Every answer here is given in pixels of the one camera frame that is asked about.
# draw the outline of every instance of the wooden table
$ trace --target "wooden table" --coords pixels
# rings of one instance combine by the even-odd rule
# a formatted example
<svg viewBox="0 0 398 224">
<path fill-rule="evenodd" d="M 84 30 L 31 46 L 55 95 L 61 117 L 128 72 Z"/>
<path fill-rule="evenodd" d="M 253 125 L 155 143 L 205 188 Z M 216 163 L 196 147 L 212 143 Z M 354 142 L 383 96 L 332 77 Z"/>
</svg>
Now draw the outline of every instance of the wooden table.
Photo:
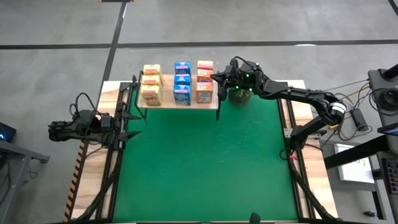
<svg viewBox="0 0 398 224">
<path fill-rule="evenodd" d="M 294 86 L 296 88 L 305 88 L 303 80 L 287 80 L 283 82 L 287 82 L 289 86 Z M 99 98 L 99 112 L 109 113 L 110 115 L 114 114 L 120 83 L 121 81 L 104 82 Z M 287 113 L 287 104 L 284 100 L 282 100 L 282 104 L 284 106 L 285 120 L 287 126 L 289 127 L 290 120 Z M 292 106 L 297 125 L 304 125 L 313 118 L 311 108 L 308 104 L 293 101 Z M 316 140 L 308 140 L 307 143 L 319 146 L 319 142 Z M 97 148 L 99 148 L 99 146 L 89 145 L 87 153 L 90 153 Z M 101 149 L 92 154 L 90 157 L 86 158 L 84 165 L 81 162 L 83 150 L 84 143 L 81 142 L 76 159 L 75 171 L 73 173 L 72 183 L 70 186 L 67 209 L 65 210 L 65 216 L 63 219 L 64 221 L 68 221 L 69 218 L 79 217 L 86 210 L 87 206 L 90 205 L 101 188 L 101 180 L 104 172 L 107 149 Z M 308 146 L 305 146 L 302 152 L 305 161 L 308 182 L 312 192 L 315 194 L 319 202 L 326 208 L 326 210 L 334 217 L 337 217 L 335 202 L 333 200 L 325 164 L 323 162 L 322 152 L 318 149 Z M 102 217 L 104 218 L 107 216 L 108 212 L 110 191 L 111 189 L 108 191 L 104 200 L 102 212 Z M 305 196 L 301 190 L 300 200 L 304 217 L 308 217 Z"/>
</svg>

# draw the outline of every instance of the green tabletop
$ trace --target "green tabletop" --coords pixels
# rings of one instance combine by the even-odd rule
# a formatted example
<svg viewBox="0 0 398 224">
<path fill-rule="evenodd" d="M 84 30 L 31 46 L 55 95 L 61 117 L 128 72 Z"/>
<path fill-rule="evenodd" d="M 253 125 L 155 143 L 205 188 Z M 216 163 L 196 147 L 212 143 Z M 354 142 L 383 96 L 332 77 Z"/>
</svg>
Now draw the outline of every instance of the green tabletop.
<svg viewBox="0 0 398 224">
<path fill-rule="evenodd" d="M 297 220 L 276 101 L 225 101 L 219 121 L 212 110 L 149 109 L 129 131 L 142 133 L 123 154 L 115 222 Z"/>
</svg>

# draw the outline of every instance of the wooden shelf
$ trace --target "wooden shelf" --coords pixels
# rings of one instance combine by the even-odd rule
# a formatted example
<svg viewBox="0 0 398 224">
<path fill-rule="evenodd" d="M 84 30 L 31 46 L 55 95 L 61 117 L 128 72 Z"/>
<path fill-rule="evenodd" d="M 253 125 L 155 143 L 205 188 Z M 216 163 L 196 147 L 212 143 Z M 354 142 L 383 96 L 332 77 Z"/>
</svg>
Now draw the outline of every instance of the wooden shelf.
<svg viewBox="0 0 398 224">
<path fill-rule="evenodd" d="M 139 93 L 137 106 L 145 109 L 200 109 L 200 110 L 217 110 L 218 108 L 218 85 L 213 81 L 213 101 L 211 103 L 197 103 L 197 75 L 192 75 L 191 84 L 191 106 L 176 105 L 174 96 L 174 75 L 163 75 L 163 99 L 160 106 L 148 106 L 141 93 Z"/>
</svg>

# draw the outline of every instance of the small carton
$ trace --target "small carton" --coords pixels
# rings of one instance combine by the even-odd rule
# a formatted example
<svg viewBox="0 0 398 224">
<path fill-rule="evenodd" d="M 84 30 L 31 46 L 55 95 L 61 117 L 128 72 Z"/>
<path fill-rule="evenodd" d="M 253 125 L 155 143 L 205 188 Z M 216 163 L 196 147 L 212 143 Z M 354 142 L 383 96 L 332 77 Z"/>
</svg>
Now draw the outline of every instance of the small carton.
<svg viewBox="0 0 398 224">
<path fill-rule="evenodd" d="M 214 63 L 213 61 L 198 61 L 198 69 L 213 71 Z"/>
<path fill-rule="evenodd" d="M 160 65 L 144 65 L 144 75 L 160 75 Z"/>
<path fill-rule="evenodd" d="M 191 87 L 188 85 L 174 85 L 174 100 L 177 105 L 191 105 Z"/>
<path fill-rule="evenodd" d="M 213 99 L 213 84 L 197 83 L 197 102 L 211 103 L 212 99 Z"/>
<path fill-rule="evenodd" d="M 174 67 L 176 74 L 191 75 L 191 62 L 175 62 Z"/>
<path fill-rule="evenodd" d="M 158 85 L 162 88 L 162 81 L 159 75 L 144 75 L 141 82 L 143 85 Z"/>
<path fill-rule="evenodd" d="M 160 106 L 162 104 L 162 92 L 159 86 L 142 85 L 141 96 L 148 106 Z"/>
<path fill-rule="evenodd" d="M 198 69 L 197 82 L 212 82 L 213 80 L 210 78 L 210 75 L 213 74 L 213 71 Z"/>
<path fill-rule="evenodd" d="M 175 74 L 174 84 L 176 85 L 191 85 L 191 79 L 189 74 Z"/>
</svg>

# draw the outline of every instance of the gray floor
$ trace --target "gray floor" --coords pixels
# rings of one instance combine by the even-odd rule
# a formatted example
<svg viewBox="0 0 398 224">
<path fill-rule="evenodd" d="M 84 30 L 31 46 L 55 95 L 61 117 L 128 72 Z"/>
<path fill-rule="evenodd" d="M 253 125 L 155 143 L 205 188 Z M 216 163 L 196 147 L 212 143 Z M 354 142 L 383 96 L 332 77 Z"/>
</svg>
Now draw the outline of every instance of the gray floor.
<svg viewBox="0 0 398 224">
<path fill-rule="evenodd" d="M 0 0 L 0 45 L 108 44 L 119 10 L 120 3 L 95 0 Z M 398 39 L 397 26 L 387 0 L 145 0 L 128 4 L 119 43 Z M 17 128 L 17 145 L 51 155 L 47 165 L 31 164 L 39 176 L 23 186 L 14 223 L 62 220 L 78 143 L 51 142 L 47 125 L 70 119 L 68 105 L 79 92 L 97 100 L 108 53 L 0 50 L 0 121 Z M 109 79 L 129 80 L 146 63 L 171 73 L 178 60 L 214 60 L 223 70 L 235 55 L 259 62 L 275 80 L 302 79 L 309 88 L 326 89 L 393 66 L 398 45 L 117 49 Z M 361 109 L 369 125 L 381 125 L 367 101 Z M 349 120 L 344 131 L 349 135 L 353 128 Z M 375 136 L 374 130 L 353 142 Z M 374 210 L 369 192 L 333 189 L 333 196 L 344 220 L 393 223 L 362 215 Z"/>
</svg>

